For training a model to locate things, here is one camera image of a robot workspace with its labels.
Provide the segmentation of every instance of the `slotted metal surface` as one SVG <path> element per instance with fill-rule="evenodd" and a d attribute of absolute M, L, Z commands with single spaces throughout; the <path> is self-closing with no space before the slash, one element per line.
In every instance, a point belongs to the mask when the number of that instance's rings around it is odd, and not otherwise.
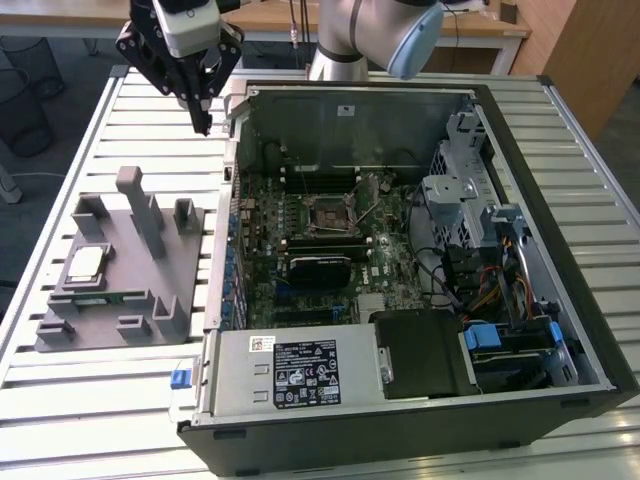
<path fill-rule="evenodd" d="M 244 71 L 241 78 L 295 79 L 292 72 Z M 430 75 L 429 80 L 486 83 L 552 208 L 600 307 L 634 371 L 640 370 L 640 234 L 628 199 L 571 124 L 553 91 L 534 78 Z M 214 131 L 191 131 L 188 113 L 136 72 L 110 79 L 60 197 L 0 327 L 1 478 L 214 478 L 175 434 L 190 416 L 193 393 L 168 388 L 169 373 L 200 354 L 208 270 L 222 171 L 222 102 Z M 139 165 L 143 186 L 161 207 L 190 196 L 206 209 L 189 343 L 53 354 L 33 351 L 39 319 L 76 227 L 79 193 L 102 193 L 125 206 L 114 180 Z M 501 178 L 506 181 L 504 172 Z M 507 194 L 514 196 L 507 185 Z M 466 478 L 640 476 L 640 399 L 595 419 L 572 422 L 529 447 L 341 467 L 278 478 L 414 479 L 465 472 Z"/>

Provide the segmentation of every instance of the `warning label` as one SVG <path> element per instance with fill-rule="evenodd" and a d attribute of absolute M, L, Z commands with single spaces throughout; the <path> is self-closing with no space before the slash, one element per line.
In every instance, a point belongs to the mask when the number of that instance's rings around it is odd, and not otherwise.
<path fill-rule="evenodd" d="M 273 346 L 273 404 L 276 408 L 340 403 L 335 340 Z"/>
<path fill-rule="evenodd" d="M 273 344 L 276 343 L 276 337 L 273 335 L 261 335 L 249 337 L 250 352 L 273 352 Z"/>

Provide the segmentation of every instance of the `trash bin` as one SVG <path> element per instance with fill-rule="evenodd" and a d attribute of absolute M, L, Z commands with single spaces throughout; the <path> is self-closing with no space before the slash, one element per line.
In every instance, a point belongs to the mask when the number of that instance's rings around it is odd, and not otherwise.
<path fill-rule="evenodd" d="M 29 74 L 31 88 L 41 100 L 55 97 L 64 82 L 46 38 L 2 37 L 2 49 L 14 68 Z"/>
<path fill-rule="evenodd" d="M 53 141 L 53 131 L 24 70 L 0 69 L 0 139 L 19 157 L 36 155 Z"/>

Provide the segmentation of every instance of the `motherboard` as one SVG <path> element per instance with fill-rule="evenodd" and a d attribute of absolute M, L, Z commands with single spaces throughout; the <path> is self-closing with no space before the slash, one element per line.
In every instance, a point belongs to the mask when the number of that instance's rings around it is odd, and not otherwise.
<path fill-rule="evenodd" d="M 405 230 L 415 186 L 380 170 L 247 174 L 240 188 L 248 328 L 366 323 L 426 305 Z"/>

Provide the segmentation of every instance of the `green circuit board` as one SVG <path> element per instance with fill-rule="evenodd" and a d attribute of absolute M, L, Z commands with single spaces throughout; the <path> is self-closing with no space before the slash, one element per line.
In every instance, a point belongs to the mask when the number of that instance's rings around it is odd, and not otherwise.
<path fill-rule="evenodd" d="M 346 202 L 344 194 L 288 194 L 277 178 L 244 178 L 240 217 L 249 328 L 314 325 L 309 312 L 328 310 L 334 324 L 359 323 L 356 300 L 366 293 L 382 294 L 387 309 L 425 307 L 403 226 L 412 187 L 390 186 L 382 192 L 383 175 L 367 174 Z M 322 222 L 331 227 L 310 227 Z M 310 294 L 292 291 L 287 282 L 290 256 L 282 241 L 315 238 L 322 243 L 326 235 L 342 235 L 338 227 L 345 222 L 351 225 L 345 238 L 366 237 L 368 245 L 365 261 L 351 264 L 348 285 Z M 295 321 L 278 321 L 282 312 L 296 314 Z"/>

